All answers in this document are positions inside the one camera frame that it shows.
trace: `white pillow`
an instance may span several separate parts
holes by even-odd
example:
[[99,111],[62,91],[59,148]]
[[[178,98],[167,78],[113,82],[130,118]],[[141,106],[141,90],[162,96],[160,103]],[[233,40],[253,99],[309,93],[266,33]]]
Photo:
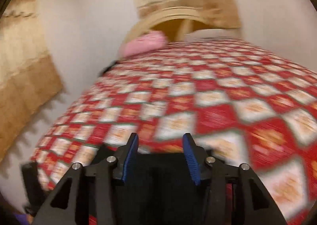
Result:
[[233,37],[241,38],[240,29],[203,29],[197,30],[190,34],[185,35],[185,41],[187,42],[197,42],[203,39],[212,39],[219,37]]

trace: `red and white quilt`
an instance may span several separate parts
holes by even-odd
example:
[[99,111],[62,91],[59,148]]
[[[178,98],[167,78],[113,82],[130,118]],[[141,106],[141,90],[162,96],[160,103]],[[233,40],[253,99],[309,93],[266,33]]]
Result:
[[39,141],[32,160],[53,188],[101,143],[132,132],[139,152],[182,151],[181,138],[249,163],[289,224],[317,199],[317,74],[239,39],[176,42],[114,66]]

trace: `blue gripper pad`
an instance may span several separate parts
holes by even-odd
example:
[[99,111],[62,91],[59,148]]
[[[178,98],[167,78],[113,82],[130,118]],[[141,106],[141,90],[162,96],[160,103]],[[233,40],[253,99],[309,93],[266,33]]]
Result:
[[208,169],[204,164],[208,155],[204,148],[195,144],[190,133],[183,135],[183,151],[191,179],[197,186],[201,180],[206,179],[206,176],[208,177]]
[[118,159],[117,167],[113,171],[113,178],[126,182],[127,174],[129,173],[130,166],[133,164],[138,149],[138,135],[131,133],[130,138],[126,145],[120,146],[114,153]]

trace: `checkered bedspread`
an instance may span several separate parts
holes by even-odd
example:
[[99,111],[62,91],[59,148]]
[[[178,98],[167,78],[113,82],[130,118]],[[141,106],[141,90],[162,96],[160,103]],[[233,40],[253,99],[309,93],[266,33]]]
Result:
[[191,133],[227,163],[249,163],[289,224],[317,199],[317,74],[237,39],[170,43],[113,67],[39,141],[31,159],[53,188],[98,146],[182,151]]

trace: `pillow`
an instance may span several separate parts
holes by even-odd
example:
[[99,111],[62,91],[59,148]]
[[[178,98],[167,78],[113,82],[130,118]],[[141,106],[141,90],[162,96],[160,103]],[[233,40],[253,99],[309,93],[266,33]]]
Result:
[[151,50],[158,50],[167,45],[167,37],[162,31],[150,31],[140,36],[121,48],[121,57],[127,58]]
[[197,42],[219,37],[241,38],[239,29],[203,29],[185,35],[185,41]]

